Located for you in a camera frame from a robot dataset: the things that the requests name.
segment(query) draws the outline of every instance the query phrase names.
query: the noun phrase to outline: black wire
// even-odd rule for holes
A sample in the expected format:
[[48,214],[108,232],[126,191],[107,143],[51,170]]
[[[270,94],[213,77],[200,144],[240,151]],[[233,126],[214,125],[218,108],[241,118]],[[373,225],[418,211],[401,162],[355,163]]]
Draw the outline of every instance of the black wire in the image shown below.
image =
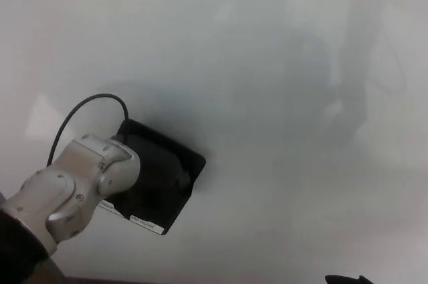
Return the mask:
[[[129,114],[128,114],[128,108],[126,107],[126,104],[123,100],[121,100],[118,96],[112,95],[112,94],[96,94],[93,96],[90,96],[86,98],[85,100],[82,100],[79,104],[76,105],[76,107],[73,108],[73,110],[67,115],[66,119],[64,119],[60,129],[56,133],[55,140],[53,141],[51,152],[49,153],[49,159],[47,160],[47,165],[50,166],[52,164],[52,160],[54,159],[55,149],[58,145],[58,142],[60,141],[60,137],[62,132],[64,131],[64,128],[67,126],[70,119],[72,119],[72,116],[79,110],[80,107],[82,107],[84,104],[90,102],[91,100],[98,99],[98,98],[112,98],[114,100],[117,100],[120,105],[123,108],[123,112],[125,115],[125,122],[129,121]],[[126,134],[124,136],[124,144],[126,144]]]

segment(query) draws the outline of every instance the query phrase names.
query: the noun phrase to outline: white label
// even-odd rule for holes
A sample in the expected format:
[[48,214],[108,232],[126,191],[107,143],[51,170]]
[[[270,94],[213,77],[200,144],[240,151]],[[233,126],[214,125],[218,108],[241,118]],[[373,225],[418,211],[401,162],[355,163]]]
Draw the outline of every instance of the white label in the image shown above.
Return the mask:
[[101,200],[101,202],[100,202],[100,204],[98,204],[98,206],[105,208],[106,210],[109,210],[110,212],[113,212],[114,214],[123,217],[122,214],[120,214],[116,209],[114,209],[114,205],[112,203],[109,203],[105,200]]
[[162,234],[162,232],[164,230],[163,227],[160,227],[160,226],[153,224],[151,222],[146,222],[142,219],[139,219],[138,217],[135,217],[134,215],[131,215],[129,220],[131,222],[134,222],[134,223],[140,225],[140,226],[145,227],[146,229],[150,229],[151,231],[154,231],[155,233],[158,233],[158,234]]

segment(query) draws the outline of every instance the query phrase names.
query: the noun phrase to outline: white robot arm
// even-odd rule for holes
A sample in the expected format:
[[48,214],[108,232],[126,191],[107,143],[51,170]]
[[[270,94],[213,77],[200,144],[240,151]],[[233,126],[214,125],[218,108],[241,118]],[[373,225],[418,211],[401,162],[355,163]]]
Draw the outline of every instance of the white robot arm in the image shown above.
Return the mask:
[[98,203],[129,189],[140,173],[138,155],[111,139],[88,134],[29,177],[0,209],[19,221],[52,255],[90,222]]

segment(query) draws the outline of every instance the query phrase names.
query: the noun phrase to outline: white surface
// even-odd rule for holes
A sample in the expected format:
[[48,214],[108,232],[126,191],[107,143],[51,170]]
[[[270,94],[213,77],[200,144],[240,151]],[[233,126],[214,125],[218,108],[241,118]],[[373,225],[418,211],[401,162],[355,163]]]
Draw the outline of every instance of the white surface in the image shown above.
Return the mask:
[[[422,283],[427,2],[0,0],[1,190],[45,164],[77,102],[111,92],[208,165],[165,237],[98,208],[54,257],[66,275]],[[60,147],[121,120],[93,102]]]

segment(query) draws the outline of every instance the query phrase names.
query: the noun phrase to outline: black object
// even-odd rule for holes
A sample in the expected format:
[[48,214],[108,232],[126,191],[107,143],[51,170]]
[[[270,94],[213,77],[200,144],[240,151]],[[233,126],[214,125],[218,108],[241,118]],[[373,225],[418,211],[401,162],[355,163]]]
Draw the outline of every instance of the black object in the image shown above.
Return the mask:
[[358,279],[351,279],[350,277],[327,275],[327,284],[373,284],[364,276],[360,276]]
[[134,120],[123,121],[118,134],[140,157],[140,176],[129,190],[106,199],[126,219],[135,216],[164,229],[165,235],[192,195],[205,166],[200,154]]
[[22,283],[48,258],[40,242],[18,220],[0,211],[2,283]]

